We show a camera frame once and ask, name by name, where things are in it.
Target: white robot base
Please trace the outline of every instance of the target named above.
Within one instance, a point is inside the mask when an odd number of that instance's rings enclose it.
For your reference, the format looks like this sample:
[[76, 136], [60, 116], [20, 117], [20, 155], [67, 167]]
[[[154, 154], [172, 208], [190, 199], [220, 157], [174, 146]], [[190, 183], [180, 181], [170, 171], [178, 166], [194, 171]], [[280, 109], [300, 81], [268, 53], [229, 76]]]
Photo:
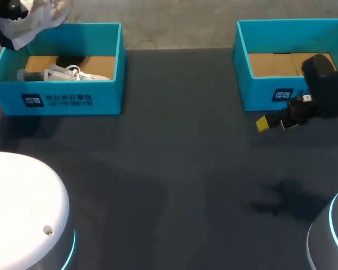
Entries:
[[0, 152], [0, 270], [72, 270], [76, 238], [60, 177], [37, 159]]
[[311, 225], [306, 250], [312, 270], [338, 270], [338, 194]]

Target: shoe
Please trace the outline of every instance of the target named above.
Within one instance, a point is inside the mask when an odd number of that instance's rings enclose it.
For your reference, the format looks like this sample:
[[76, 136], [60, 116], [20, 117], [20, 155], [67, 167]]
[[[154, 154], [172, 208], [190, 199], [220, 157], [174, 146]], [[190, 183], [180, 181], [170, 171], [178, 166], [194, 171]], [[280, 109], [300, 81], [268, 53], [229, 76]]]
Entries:
[[70, 78], [69, 80], [111, 80], [110, 78], [105, 76], [84, 73], [76, 65], [71, 65], [68, 66], [67, 68], [63, 68], [57, 65], [51, 65], [49, 69], [45, 70], [44, 77], [46, 78], [46, 80], [56, 80], [56, 76], [58, 76], [57, 73], [67, 75]]
[[0, 31], [10, 39], [15, 51], [29, 44], [38, 33], [62, 24], [71, 7], [71, 0], [21, 0], [28, 14], [18, 20], [0, 17]]
[[20, 69], [17, 72], [16, 79], [18, 82], [110, 80], [105, 76], [83, 73], [80, 71], [80, 68], [75, 65], [68, 66], [66, 69], [57, 65], [51, 65], [48, 69], [45, 69], [44, 72], [27, 72], [24, 69]]

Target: table surface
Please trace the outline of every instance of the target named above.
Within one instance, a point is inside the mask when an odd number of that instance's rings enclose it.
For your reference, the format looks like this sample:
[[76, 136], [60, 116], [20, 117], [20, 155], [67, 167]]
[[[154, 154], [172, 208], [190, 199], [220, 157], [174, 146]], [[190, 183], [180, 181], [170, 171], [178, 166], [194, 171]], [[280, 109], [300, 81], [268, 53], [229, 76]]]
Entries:
[[79, 270], [309, 269], [338, 191], [338, 119], [258, 133], [232, 50], [128, 51], [120, 116], [8, 118], [0, 151], [63, 180]]

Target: concrete floor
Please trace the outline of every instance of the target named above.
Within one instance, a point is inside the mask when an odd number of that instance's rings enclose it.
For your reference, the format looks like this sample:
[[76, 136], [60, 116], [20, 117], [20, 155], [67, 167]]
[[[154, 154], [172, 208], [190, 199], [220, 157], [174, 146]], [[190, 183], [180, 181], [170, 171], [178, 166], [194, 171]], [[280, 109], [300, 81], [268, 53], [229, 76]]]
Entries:
[[121, 22], [131, 49], [231, 47], [239, 19], [338, 17], [338, 0], [73, 0], [68, 22]]

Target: cardboard box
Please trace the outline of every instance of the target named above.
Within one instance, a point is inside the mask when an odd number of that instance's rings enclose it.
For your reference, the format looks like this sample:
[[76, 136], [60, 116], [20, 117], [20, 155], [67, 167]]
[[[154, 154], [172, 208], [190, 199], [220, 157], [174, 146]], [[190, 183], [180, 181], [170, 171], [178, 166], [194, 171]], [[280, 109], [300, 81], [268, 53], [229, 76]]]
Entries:
[[[303, 62], [316, 53], [250, 53], [249, 60], [254, 77], [302, 76]], [[323, 53], [335, 66], [329, 53]]]
[[[43, 71], [59, 60], [64, 60], [59, 64], [64, 68], [79, 64], [83, 72], [112, 80], [16, 81], [19, 69]], [[39, 33], [17, 52], [2, 50], [0, 104], [6, 115], [117, 115], [121, 113], [124, 73], [120, 24], [63, 24]]]
[[233, 63], [245, 110], [280, 110], [309, 93], [301, 63], [316, 53], [338, 69], [338, 19], [238, 21]]
[[50, 65], [58, 65], [62, 68], [77, 65], [84, 73], [112, 79], [114, 77], [115, 56], [30, 56], [25, 70], [28, 72], [42, 72]]

